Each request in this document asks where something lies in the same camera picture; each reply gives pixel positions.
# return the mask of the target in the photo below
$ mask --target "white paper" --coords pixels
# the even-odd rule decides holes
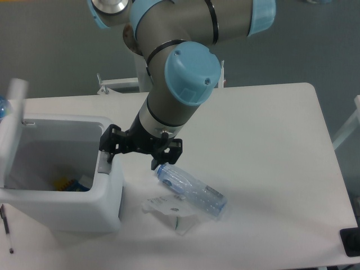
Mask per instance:
[[[176,233],[184,235],[195,223],[196,214],[182,195],[160,196],[147,199],[142,205],[145,211],[158,211],[168,217]]]

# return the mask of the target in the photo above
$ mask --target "plastic water bottle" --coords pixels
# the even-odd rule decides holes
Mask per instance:
[[[11,106],[7,99],[0,96],[0,122],[1,120],[10,113]]]
[[[168,163],[160,165],[156,173],[159,181],[215,217],[220,214],[227,203],[227,199],[220,192],[174,165]]]

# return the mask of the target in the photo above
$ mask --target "white plastic container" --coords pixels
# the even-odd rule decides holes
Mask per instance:
[[[25,115],[26,82],[13,80],[13,112],[0,124],[0,203],[9,203],[53,230],[112,232],[120,228],[120,159],[98,150],[107,118]],[[86,192],[56,191],[61,177],[93,179]]]

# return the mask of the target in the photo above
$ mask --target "container opening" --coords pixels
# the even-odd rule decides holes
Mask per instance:
[[[6,188],[56,191],[66,177],[94,179],[102,129],[99,123],[26,119]]]

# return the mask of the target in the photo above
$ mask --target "light blue joint cap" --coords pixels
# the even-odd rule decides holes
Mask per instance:
[[[136,38],[136,29],[141,18],[145,13],[151,9],[155,4],[161,2],[162,0],[136,0],[130,10],[130,22],[134,29],[134,37]]]
[[[108,29],[109,27],[107,27],[103,22],[102,20],[100,20],[99,16],[97,15],[93,5],[92,5],[92,2],[91,0],[87,0],[88,2],[88,7],[90,9],[90,13],[92,15],[92,17],[94,18],[97,26],[100,28],[100,29]]]
[[[275,0],[253,0],[253,16],[249,35],[268,29],[276,15]]]
[[[199,106],[211,95],[221,75],[217,57],[208,47],[183,42],[169,54],[165,80],[173,96],[188,106]]]

